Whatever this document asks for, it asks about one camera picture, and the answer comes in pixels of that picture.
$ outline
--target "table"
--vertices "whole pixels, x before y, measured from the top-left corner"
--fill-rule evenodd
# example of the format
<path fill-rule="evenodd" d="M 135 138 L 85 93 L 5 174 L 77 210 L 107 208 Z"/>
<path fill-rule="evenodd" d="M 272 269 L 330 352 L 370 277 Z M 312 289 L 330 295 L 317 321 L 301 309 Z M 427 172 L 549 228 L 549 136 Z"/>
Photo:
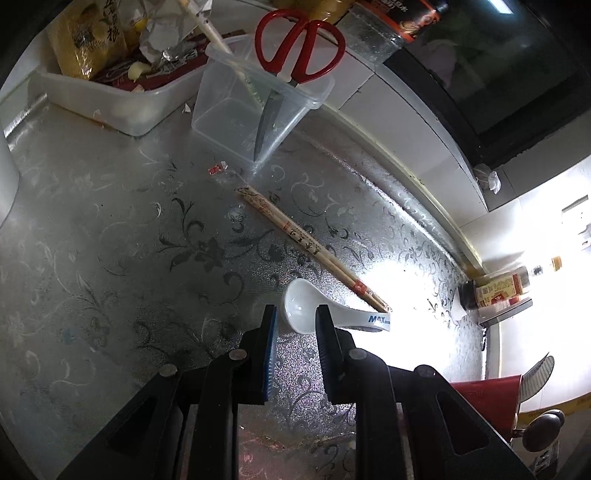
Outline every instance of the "table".
<path fill-rule="evenodd" d="M 0 229 L 0 422 L 40 478 L 160 366 L 235 347 L 291 279 L 364 308 L 208 175 L 223 157 L 190 117 L 179 109 L 135 139 L 41 102 L 8 139 L 22 178 Z M 465 277 L 439 245 L 448 237 L 376 159 L 312 114 L 244 167 L 394 308 L 392 332 L 355 332 L 358 346 L 480 378 L 482 330 L 449 314 Z M 352 478 L 354 430 L 354 406 L 326 401 L 314 336 L 282 322 L 272 399 L 241 409 L 241 478 Z"/>

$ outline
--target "screw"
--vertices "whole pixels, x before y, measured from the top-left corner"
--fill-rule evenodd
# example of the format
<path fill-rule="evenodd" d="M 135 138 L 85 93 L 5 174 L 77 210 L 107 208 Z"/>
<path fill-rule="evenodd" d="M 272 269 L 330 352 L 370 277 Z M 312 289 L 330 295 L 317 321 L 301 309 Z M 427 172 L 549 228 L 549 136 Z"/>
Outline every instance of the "screw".
<path fill-rule="evenodd" d="M 433 367 L 430 367 L 429 365 L 419 365 L 414 370 L 423 378 L 433 378 L 435 377 L 436 373 L 435 369 Z"/>
<path fill-rule="evenodd" d="M 236 348 L 235 350 L 232 350 L 229 354 L 230 360 L 234 361 L 244 360 L 246 356 L 246 350 L 242 350 L 241 348 Z"/>
<path fill-rule="evenodd" d="M 349 356 L 353 360 L 364 360 L 368 354 L 365 350 L 361 350 L 361 348 L 353 348 L 352 350 L 349 350 Z"/>
<path fill-rule="evenodd" d="M 159 372 L 164 378 L 173 377 L 177 374 L 178 368 L 173 364 L 166 364 L 160 368 Z"/>

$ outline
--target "scissor handle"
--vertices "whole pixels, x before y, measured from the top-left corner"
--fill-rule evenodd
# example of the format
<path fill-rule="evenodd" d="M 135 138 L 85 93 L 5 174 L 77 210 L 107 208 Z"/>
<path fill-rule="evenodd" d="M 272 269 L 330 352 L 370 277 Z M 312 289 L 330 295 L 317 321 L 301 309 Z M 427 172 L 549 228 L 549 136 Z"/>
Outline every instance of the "scissor handle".
<path fill-rule="evenodd" d="M 289 33 L 285 36 L 283 42 L 281 42 L 281 45 L 279 46 L 279 49 L 277 50 L 277 53 L 275 54 L 273 59 L 271 61 L 266 61 L 262 52 L 262 32 L 265 26 L 271 20 L 277 17 L 295 17 L 298 19 L 298 21 L 292 27 Z M 310 62 L 310 57 L 312 56 L 312 52 L 314 50 L 316 36 L 318 35 L 319 29 L 326 30 L 334 36 L 337 42 L 337 52 L 335 57 L 326 67 L 318 70 L 317 72 L 308 74 L 306 73 L 306 70 Z M 294 69 L 291 72 L 291 79 L 297 83 L 309 82 L 316 78 L 322 77 L 323 75 L 326 75 L 329 71 L 336 67 L 345 55 L 345 38 L 343 34 L 339 31 L 339 29 L 336 28 L 334 25 L 329 24 L 328 22 L 324 22 L 322 20 L 308 21 L 307 15 L 299 10 L 283 9 L 275 10 L 274 12 L 269 12 L 262 18 L 261 22 L 258 24 L 256 28 L 256 56 L 261 62 L 263 68 L 270 73 L 279 73 L 283 68 L 285 60 L 287 59 L 287 56 L 289 55 L 291 48 L 293 47 L 297 38 L 304 30 L 307 30 L 306 38 L 304 39 L 304 44 L 302 46 L 300 55 L 298 56 L 298 59 L 295 63 Z"/>
<path fill-rule="evenodd" d="M 281 42 L 281 45 L 279 45 L 279 48 L 277 49 L 277 53 L 275 53 L 275 56 L 272 58 L 272 60 L 267 61 L 265 59 L 265 55 L 262 52 L 262 32 L 263 30 L 265 30 L 265 27 L 271 20 L 279 17 L 294 17 L 297 18 L 298 21 L 293 27 L 291 27 L 291 30 L 285 36 L 285 38 Z M 267 13 L 267 15 L 261 18 L 261 21 L 256 26 L 255 31 L 255 51 L 256 57 L 258 58 L 259 62 L 261 62 L 262 67 L 267 72 L 277 75 L 281 71 L 283 65 L 285 64 L 285 61 L 287 60 L 287 56 L 289 55 L 292 46 L 297 40 L 297 37 L 300 36 L 300 34 L 306 29 L 307 26 L 308 16 L 300 10 L 275 10 Z"/>

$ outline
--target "chopsticks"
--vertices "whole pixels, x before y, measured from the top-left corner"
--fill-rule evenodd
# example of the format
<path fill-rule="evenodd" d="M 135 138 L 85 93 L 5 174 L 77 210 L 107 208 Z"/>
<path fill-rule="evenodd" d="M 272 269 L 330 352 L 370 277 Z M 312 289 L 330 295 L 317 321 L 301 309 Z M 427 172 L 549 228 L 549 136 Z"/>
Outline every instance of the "chopsticks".
<path fill-rule="evenodd" d="M 257 192 L 250 185 L 246 184 L 236 191 L 254 208 L 261 212 L 277 227 L 283 230 L 292 240 L 315 257 L 316 260 L 346 287 L 354 292 L 359 298 L 365 300 L 370 306 L 381 313 L 391 312 L 389 305 L 378 297 L 355 273 L 343 262 L 330 253 L 325 247 L 306 232 L 297 223 L 291 220 L 279 208 L 273 205 L 266 197 Z"/>

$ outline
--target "yellow food bag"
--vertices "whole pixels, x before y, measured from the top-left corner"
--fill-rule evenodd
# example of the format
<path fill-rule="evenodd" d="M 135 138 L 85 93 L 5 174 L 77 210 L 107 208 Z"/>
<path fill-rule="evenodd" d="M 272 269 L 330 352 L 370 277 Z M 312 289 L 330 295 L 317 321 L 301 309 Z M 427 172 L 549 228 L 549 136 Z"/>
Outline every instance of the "yellow food bag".
<path fill-rule="evenodd" d="M 48 28 L 61 72 L 90 80 L 127 55 L 116 0 L 74 0 Z"/>

